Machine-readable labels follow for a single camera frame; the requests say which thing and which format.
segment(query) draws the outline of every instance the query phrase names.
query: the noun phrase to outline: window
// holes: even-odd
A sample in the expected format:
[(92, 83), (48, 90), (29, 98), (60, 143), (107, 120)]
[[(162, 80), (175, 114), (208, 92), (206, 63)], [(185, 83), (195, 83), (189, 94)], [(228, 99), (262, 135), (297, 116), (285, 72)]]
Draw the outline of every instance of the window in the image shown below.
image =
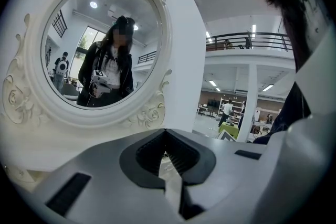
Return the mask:
[(67, 30), (68, 27), (64, 21), (64, 17), (61, 10), (59, 10), (59, 12), (56, 14), (54, 20), (52, 21), (52, 24), (57, 34), (62, 38), (65, 30)]
[(80, 43), (76, 49), (74, 59), (72, 60), (70, 67), (70, 77), (78, 79), (78, 72), (84, 62), (85, 55), (92, 43), (102, 41), (105, 37), (105, 33), (95, 30), (91, 27), (87, 27)]

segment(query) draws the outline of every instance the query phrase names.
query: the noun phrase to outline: mirror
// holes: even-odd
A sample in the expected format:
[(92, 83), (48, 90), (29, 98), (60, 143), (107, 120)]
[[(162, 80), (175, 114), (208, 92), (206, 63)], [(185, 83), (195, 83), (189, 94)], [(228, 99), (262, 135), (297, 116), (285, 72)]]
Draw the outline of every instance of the mirror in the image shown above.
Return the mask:
[(145, 83), (162, 39), (152, 0), (67, 0), (58, 8), (41, 56), (55, 94), (81, 108), (101, 108)]

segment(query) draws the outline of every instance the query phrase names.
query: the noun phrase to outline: green table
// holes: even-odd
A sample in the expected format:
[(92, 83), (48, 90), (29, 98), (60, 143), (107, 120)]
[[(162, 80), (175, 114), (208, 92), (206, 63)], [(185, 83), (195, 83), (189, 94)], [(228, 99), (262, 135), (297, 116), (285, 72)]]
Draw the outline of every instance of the green table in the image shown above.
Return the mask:
[(223, 122), (218, 132), (221, 133), (223, 130), (227, 131), (234, 139), (237, 139), (239, 133), (238, 125), (229, 126)]

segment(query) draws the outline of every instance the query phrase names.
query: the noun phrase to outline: hair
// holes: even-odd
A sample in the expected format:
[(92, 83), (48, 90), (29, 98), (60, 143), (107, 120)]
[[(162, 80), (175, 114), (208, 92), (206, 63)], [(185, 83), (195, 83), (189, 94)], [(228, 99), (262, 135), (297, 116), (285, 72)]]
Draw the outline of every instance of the hair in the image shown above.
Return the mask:
[(126, 18), (124, 16), (120, 16), (115, 24), (110, 28), (110, 30), (107, 32), (106, 36), (102, 40), (102, 52), (107, 53), (107, 61), (113, 59), (113, 55), (111, 52), (111, 47), (113, 46), (113, 30), (115, 29), (122, 29), (126, 35), (126, 46), (120, 46), (118, 48), (118, 58), (117, 58), (117, 64), (118, 69), (123, 69), (129, 61), (128, 55), (130, 54), (131, 47), (133, 44), (133, 33), (134, 33), (134, 25), (135, 21), (132, 18)]
[(281, 10), (283, 24), (292, 44), (297, 70), (310, 56), (306, 41), (307, 22), (304, 1), (306, 0), (266, 0), (269, 5)]

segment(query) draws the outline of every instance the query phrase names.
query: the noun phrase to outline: ornate white mirror frame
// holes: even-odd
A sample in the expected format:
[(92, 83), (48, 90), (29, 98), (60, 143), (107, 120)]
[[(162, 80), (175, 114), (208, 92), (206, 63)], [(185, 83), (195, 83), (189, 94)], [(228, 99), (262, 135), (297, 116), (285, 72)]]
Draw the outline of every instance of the ornate white mirror frame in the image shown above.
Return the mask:
[(57, 122), (62, 129), (75, 127), (95, 132), (114, 129), (121, 132), (119, 136), (159, 127), (165, 115), (164, 77), (171, 72), (167, 70), (167, 62), (172, 26), (165, 0), (151, 0), (162, 24), (162, 43), (152, 72), (134, 94), (100, 110), (81, 109), (62, 101), (46, 79), (47, 70), (41, 60), (45, 51), (42, 44), (47, 38), (45, 29), (66, 1), (46, 0), (39, 13), (24, 18), (27, 30), (23, 35), (16, 35), (19, 49), (3, 84), (3, 105), (8, 120), (29, 130)]

